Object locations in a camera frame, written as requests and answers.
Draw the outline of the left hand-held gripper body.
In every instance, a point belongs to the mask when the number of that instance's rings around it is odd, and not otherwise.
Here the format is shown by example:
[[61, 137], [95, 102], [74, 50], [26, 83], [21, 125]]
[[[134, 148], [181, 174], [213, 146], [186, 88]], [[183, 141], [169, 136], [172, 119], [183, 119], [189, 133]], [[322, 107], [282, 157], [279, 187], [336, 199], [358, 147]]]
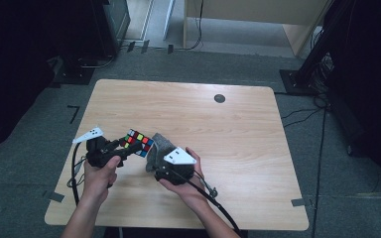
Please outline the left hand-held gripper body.
[[113, 157], [113, 152], [106, 149], [109, 140], [103, 137], [103, 131], [95, 127], [85, 134], [72, 140], [74, 144], [86, 143], [87, 153], [85, 157], [93, 167], [103, 168]]

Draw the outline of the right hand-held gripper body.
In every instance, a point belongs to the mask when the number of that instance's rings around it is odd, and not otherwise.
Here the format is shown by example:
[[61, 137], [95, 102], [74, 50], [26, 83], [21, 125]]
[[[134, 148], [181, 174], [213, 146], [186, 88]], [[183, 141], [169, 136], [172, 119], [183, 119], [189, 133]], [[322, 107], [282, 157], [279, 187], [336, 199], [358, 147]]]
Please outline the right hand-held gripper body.
[[155, 178], [173, 185], [186, 183], [193, 175], [196, 159], [180, 147], [164, 152], [156, 160]]

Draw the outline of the multicoloured puzzle cube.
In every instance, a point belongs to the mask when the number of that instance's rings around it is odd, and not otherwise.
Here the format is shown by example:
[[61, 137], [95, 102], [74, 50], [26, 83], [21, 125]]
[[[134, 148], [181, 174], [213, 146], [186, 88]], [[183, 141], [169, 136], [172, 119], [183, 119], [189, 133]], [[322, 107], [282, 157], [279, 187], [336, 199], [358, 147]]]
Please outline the multicoloured puzzle cube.
[[145, 158], [152, 148], [154, 141], [144, 134], [130, 129], [129, 132], [120, 140], [120, 146], [124, 149], [133, 149], [134, 154]]

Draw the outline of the grey terry towel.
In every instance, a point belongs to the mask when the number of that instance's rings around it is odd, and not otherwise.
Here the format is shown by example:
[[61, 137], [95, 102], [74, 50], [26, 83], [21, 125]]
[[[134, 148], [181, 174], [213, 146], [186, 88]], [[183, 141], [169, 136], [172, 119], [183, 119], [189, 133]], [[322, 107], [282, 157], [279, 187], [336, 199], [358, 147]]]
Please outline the grey terry towel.
[[160, 169], [167, 162], [164, 160], [164, 156], [172, 152], [176, 146], [162, 134], [156, 133], [152, 140], [154, 141], [152, 148], [147, 154], [146, 172], [155, 172]]

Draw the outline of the person's right hand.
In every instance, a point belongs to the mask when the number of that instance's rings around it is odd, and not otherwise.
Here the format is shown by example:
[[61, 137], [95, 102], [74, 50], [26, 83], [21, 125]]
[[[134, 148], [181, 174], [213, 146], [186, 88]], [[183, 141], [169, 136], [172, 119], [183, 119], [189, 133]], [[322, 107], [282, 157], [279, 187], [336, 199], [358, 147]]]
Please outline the person's right hand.
[[[189, 147], [186, 147], [186, 152], [191, 155], [195, 160], [196, 164], [194, 165], [195, 175], [190, 179], [190, 181], [198, 186], [200, 189], [204, 189], [202, 182], [203, 172], [200, 165], [199, 155]], [[191, 184], [183, 183], [179, 185], [171, 184], [169, 181], [161, 178], [159, 183], [165, 187], [167, 190], [177, 194], [180, 199], [191, 209], [202, 208], [203, 206], [208, 206], [207, 199]]]

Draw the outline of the person's left hand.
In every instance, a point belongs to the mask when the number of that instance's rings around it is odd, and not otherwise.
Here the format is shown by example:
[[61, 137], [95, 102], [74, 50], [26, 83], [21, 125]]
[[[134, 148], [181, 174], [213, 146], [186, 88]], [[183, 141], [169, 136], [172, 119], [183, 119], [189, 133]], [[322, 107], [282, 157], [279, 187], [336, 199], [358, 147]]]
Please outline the person's left hand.
[[92, 205], [101, 205], [107, 198], [108, 189], [117, 180], [117, 166], [120, 158], [114, 156], [103, 168], [93, 167], [89, 162], [84, 164], [84, 189], [81, 200]]

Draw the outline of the black cabinet with glass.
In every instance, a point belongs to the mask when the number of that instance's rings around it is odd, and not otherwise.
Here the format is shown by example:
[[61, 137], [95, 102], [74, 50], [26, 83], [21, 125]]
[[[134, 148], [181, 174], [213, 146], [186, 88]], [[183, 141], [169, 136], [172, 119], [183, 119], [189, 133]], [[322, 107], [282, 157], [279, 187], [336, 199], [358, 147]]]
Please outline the black cabinet with glass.
[[62, 65], [54, 83], [88, 85], [118, 55], [130, 24], [126, 0], [60, 0], [55, 19]]

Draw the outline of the dark curtain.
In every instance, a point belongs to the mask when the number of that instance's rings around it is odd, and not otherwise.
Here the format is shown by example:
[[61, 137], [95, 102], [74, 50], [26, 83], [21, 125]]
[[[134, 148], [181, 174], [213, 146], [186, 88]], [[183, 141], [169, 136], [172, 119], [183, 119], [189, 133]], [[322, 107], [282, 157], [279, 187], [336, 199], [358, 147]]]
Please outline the dark curtain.
[[336, 0], [348, 9], [331, 32], [326, 84], [360, 126], [352, 143], [381, 167], [381, 0]]
[[77, 68], [66, 29], [87, 0], [0, 0], [0, 144], [48, 87], [59, 56]]

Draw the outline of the beige wooden desk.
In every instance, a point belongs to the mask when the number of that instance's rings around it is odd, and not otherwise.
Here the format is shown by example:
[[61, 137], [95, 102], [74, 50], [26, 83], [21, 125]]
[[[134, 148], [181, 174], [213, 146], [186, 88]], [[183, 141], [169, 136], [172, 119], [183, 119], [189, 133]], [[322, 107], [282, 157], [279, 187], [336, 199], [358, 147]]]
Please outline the beige wooden desk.
[[187, 18], [281, 24], [295, 56], [322, 21], [333, 0], [185, 0], [183, 46], [187, 45]]

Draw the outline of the black metal stand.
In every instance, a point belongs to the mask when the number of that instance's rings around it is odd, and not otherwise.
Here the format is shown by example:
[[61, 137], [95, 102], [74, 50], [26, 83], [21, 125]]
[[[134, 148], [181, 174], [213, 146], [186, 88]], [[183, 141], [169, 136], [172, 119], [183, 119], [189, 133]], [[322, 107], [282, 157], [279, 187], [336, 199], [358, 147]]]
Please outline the black metal stand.
[[357, 0], [339, 0], [332, 3], [334, 9], [327, 20], [327, 26], [319, 36], [316, 44], [309, 53], [303, 65], [298, 70], [280, 69], [279, 73], [285, 86], [285, 93], [289, 95], [318, 95], [319, 89], [315, 85], [315, 70], [321, 63], [330, 45], [343, 23], [343, 17], [348, 14], [349, 8]]

